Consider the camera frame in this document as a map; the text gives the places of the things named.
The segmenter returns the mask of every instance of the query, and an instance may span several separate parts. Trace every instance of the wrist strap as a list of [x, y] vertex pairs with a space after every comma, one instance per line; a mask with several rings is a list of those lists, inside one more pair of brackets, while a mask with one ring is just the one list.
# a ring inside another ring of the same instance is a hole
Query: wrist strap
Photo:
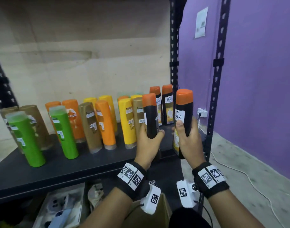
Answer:
[[134, 200], [141, 191], [147, 173], [139, 164], [132, 162], [126, 163], [117, 176], [116, 187]]
[[193, 169], [192, 174], [197, 189], [200, 193], [203, 193], [207, 199], [230, 188], [226, 183], [223, 173], [209, 162], [204, 162]]

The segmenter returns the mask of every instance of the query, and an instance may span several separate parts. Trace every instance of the white device mount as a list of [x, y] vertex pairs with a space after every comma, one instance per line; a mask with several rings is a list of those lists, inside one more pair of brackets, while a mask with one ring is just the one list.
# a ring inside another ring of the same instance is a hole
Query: white device mount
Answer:
[[146, 197], [141, 199], [140, 204], [144, 204], [141, 206], [141, 209], [147, 214], [154, 214], [156, 211], [156, 207], [158, 205], [161, 189], [149, 183], [149, 192]]
[[195, 183], [193, 181], [178, 181], [177, 189], [183, 207], [193, 208], [198, 203], [200, 192], [196, 190]]

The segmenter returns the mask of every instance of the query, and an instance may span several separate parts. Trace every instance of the cardboard box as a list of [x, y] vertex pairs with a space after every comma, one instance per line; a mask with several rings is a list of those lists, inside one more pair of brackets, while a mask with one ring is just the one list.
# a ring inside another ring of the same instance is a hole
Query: cardboard box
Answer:
[[[139, 204], [140, 201], [133, 202], [130, 211]], [[168, 228], [171, 214], [172, 211], [166, 196], [162, 193], [153, 215], [146, 214], [140, 207], [138, 207], [123, 222], [121, 228]]]

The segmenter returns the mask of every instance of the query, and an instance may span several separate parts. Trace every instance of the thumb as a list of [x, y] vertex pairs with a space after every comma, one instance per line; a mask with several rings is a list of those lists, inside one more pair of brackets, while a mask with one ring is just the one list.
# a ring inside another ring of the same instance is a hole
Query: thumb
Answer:
[[185, 128], [184, 128], [184, 124], [181, 120], [178, 120], [176, 122], [176, 130], [178, 132], [178, 136], [179, 136], [179, 139], [186, 139], [186, 134], [185, 134]]
[[160, 130], [158, 134], [156, 135], [156, 137], [153, 139], [154, 143], [160, 145], [164, 135], [165, 135], [165, 131]]

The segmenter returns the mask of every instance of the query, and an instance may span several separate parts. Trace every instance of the right hand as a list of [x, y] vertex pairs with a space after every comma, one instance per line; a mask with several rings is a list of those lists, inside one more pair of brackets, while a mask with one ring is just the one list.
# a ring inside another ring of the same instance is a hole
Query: right hand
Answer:
[[181, 120], [176, 122], [176, 129], [179, 136], [181, 152], [192, 169], [195, 169], [203, 162], [206, 162], [196, 118], [192, 118], [192, 129], [190, 130], [188, 137], [185, 134], [185, 128]]

